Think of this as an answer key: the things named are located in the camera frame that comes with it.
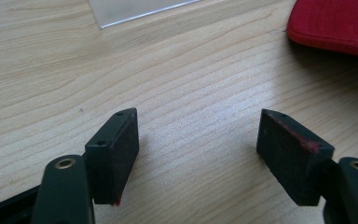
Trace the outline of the clear plastic sheet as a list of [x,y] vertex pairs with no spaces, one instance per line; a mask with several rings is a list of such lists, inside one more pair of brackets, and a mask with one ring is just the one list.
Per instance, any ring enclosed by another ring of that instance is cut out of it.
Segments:
[[89,0],[99,26],[106,27],[189,5],[199,0]]

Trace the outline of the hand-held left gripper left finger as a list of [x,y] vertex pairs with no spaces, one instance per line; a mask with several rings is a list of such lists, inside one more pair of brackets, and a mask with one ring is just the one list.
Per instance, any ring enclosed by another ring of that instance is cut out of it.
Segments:
[[120,204],[138,152],[136,108],[118,111],[91,137],[84,158],[96,204]]

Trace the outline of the red cloth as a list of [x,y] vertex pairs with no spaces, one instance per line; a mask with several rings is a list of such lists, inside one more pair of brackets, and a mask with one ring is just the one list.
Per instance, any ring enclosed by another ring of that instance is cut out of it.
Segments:
[[358,56],[358,0],[296,0],[287,35],[301,45]]

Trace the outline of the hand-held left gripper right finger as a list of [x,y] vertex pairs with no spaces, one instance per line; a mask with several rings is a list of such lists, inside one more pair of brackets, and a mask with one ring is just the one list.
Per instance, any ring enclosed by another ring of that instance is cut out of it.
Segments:
[[320,176],[334,150],[290,116],[261,110],[256,152],[297,205],[318,204]]

